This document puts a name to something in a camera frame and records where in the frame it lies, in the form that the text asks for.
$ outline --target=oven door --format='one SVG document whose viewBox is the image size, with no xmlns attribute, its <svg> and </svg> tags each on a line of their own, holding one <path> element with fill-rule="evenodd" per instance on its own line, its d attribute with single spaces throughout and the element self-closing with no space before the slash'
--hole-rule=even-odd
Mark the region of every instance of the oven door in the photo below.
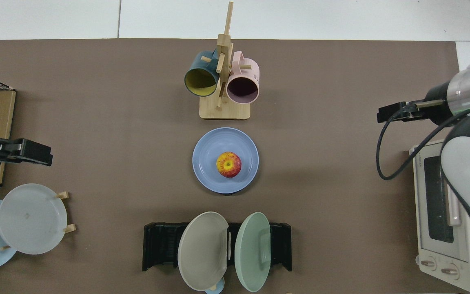
<svg viewBox="0 0 470 294">
<path fill-rule="evenodd" d="M 416 195 L 420 246 L 468 262 L 465 210 L 442 176 L 442 143 L 426 145 L 417 155 Z"/>
</svg>

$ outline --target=mug handle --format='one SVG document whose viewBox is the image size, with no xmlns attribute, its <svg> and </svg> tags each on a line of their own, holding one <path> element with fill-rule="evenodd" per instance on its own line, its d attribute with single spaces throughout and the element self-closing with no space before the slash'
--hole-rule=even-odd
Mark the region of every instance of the mug handle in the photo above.
<svg viewBox="0 0 470 294">
<path fill-rule="evenodd" d="M 242 71 L 240 70 L 241 61 L 244 61 L 242 51 L 237 51 L 233 53 L 233 61 L 231 62 L 231 69 L 233 71 L 233 74 L 242 74 Z"/>
</svg>

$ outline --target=dark blue mug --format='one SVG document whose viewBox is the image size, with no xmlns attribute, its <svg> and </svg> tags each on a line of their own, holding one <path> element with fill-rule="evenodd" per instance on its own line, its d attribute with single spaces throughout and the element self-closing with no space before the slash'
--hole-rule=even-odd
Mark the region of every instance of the dark blue mug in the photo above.
<svg viewBox="0 0 470 294">
<path fill-rule="evenodd" d="M 213 52 L 203 51 L 197 54 L 192 66 L 184 75 L 186 88 L 201 97 L 213 94 L 219 80 L 219 74 L 216 71 L 218 63 L 217 49 Z"/>
</svg>

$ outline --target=red apple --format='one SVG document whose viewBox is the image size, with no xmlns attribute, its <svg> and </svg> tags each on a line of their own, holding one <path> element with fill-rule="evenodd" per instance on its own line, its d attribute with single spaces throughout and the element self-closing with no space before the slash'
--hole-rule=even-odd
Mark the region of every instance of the red apple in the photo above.
<svg viewBox="0 0 470 294">
<path fill-rule="evenodd" d="M 242 169 L 242 162 L 235 153 L 224 152 L 217 158 L 217 169 L 224 177 L 233 178 Z"/>
</svg>

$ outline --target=black cable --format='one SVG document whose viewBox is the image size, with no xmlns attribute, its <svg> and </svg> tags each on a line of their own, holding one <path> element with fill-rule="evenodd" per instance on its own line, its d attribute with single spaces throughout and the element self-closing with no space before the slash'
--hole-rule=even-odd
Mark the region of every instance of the black cable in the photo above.
<svg viewBox="0 0 470 294">
<path fill-rule="evenodd" d="M 431 141 L 431 139 L 436 135 L 438 134 L 438 132 L 440 132 L 441 130 L 443 130 L 445 127 L 447 127 L 448 125 L 450 125 L 451 123 L 459 120 L 459 119 L 462 119 L 463 117 L 465 117 L 466 115 L 470 114 L 470 109 L 468 110 L 464 110 L 462 112 L 460 112 L 459 114 L 453 116 L 453 117 L 450 117 L 448 120 L 444 121 L 441 125 L 439 125 L 435 130 L 433 130 L 433 132 L 431 132 L 431 134 L 429 134 L 421 143 L 420 145 L 418 145 L 418 147 L 416 147 L 414 149 L 414 151 L 411 153 L 411 155 L 401 164 L 400 168 L 397 169 L 397 171 L 395 171 L 394 173 L 392 173 L 391 175 L 384 175 L 384 173 L 382 173 L 381 169 L 380 169 L 380 144 L 382 144 L 382 139 L 384 138 L 384 133 L 386 132 L 386 129 L 388 128 L 388 125 L 395 119 L 395 117 L 397 117 L 400 113 L 402 113 L 403 111 L 405 111 L 407 109 L 407 107 L 404 107 L 404 108 L 401 108 L 399 109 L 397 112 L 395 112 L 392 116 L 390 116 L 390 118 L 386 121 L 386 124 L 384 125 L 384 127 L 382 128 L 382 131 L 380 132 L 380 136 L 378 137 L 378 142 L 377 142 L 377 171 L 378 171 L 378 175 L 382 178 L 382 179 L 385 179 L 385 180 L 390 180 L 390 179 L 394 179 L 395 177 L 397 177 L 397 175 L 400 174 L 401 171 L 403 171 L 408 164 L 410 164 L 411 160 L 413 158 L 415 158 L 416 154 L 418 154 L 418 152 L 420 152 L 420 150 L 422 150 L 422 148 L 429 142 Z"/>
</svg>

